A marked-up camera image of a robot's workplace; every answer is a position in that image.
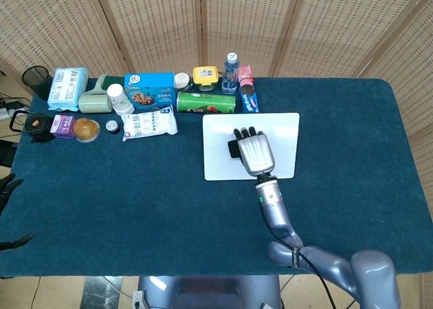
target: power strip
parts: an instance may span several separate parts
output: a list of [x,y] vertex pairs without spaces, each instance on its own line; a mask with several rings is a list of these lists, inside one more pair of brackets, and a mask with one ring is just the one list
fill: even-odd
[[[28,107],[24,107],[24,108],[20,108],[20,111],[27,111],[28,110]],[[9,110],[9,113],[7,113],[7,109],[5,109],[5,108],[0,108],[0,121],[2,121],[2,120],[10,120],[11,118],[12,118],[12,115],[14,115],[14,112],[15,112],[16,110]],[[23,115],[25,115],[25,114],[23,114],[23,113],[19,113],[19,114],[17,114],[17,118],[19,118],[20,116],[23,116]]]

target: yellow container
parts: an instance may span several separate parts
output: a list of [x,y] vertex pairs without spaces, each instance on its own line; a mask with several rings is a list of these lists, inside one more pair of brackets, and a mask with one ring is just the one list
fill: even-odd
[[195,67],[193,70],[194,84],[201,91],[211,91],[218,82],[218,68],[214,66]]

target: purple box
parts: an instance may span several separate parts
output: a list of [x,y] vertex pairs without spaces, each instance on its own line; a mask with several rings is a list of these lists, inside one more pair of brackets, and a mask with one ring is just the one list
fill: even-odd
[[56,115],[54,116],[51,132],[54,137],[74,139],[74,123],[75,117],[69,115]]

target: yellow lid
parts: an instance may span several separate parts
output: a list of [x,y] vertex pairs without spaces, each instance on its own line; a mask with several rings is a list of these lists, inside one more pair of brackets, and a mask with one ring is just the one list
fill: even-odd
[[218,82],[218,68],[214,66],[195,67],[192,70],[194,84],[211,85]]

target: green container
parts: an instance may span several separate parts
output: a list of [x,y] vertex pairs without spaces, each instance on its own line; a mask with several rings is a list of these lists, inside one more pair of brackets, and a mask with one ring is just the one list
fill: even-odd
[[177,95],[176,105],[178,112],[233,113],[236,98],[234,96],[180,92]]

